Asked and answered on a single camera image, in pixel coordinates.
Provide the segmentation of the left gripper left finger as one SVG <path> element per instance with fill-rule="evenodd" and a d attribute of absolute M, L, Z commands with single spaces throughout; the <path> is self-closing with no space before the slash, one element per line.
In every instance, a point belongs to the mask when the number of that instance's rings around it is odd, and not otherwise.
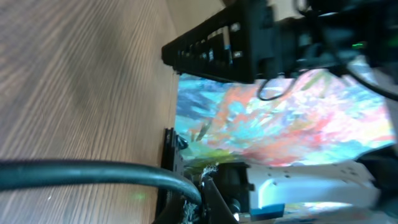
<path fill-rule="evenodd" d="M 159 189 L 155 220 L 152 224 L 183 223 L 202 205 L 202 197 L 193 183 L 156 183 Z"/>

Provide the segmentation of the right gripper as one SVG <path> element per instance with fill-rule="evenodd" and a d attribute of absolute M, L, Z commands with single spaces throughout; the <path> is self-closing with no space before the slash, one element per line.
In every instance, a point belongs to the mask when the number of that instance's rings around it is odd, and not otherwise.
<path fill-rule="evenodd" d="M 267 28 L 267 77 L 298 77 L 324 68 L 341 74 L 351 60 L 351 22 L 344 14 L 272 21 Z"/>

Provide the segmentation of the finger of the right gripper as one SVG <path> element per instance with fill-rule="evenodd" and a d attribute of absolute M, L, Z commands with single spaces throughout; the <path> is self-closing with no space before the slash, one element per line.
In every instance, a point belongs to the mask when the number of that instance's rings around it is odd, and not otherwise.
<path fill-rule="evenodd" d="M 164 45 L 161 58 L 178 73 L 254 83 L 274 61 L 273 23 L 267 1 L 235 1 Z"/>

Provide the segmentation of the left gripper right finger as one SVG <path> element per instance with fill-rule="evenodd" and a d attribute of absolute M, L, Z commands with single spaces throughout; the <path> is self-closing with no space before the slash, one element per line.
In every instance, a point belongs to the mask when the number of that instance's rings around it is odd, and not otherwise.
<path fill-rule="evenodd" d="M 203 211 L 206 219 L 211 224 L 238 224 L 211 176 L 217 170 L 217 166 L 206 166 L 200 176 Z"/>

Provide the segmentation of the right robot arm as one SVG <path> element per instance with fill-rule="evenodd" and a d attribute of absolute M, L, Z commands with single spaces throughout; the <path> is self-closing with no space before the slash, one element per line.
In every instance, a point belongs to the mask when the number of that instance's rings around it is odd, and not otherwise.
<path fill-rule="evenodd" d="M 396 1 L 307 1 L 299 18 L 275 20 L 266 1 L 236 1 L 162 47 L 176 72 L 252 84 L 302 69 L 337 69 L 364 55 L 397 64 Z"/>

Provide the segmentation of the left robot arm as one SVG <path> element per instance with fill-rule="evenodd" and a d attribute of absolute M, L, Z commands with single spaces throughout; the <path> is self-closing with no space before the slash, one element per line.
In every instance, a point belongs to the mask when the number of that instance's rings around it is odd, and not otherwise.
<path fill-rule="evenodd" d="M 200 205 L 174 196 L 156 223 L 395 223 L 397 152 L 353 160 L 269 167 L 243 162 L 206 168 Z"/>

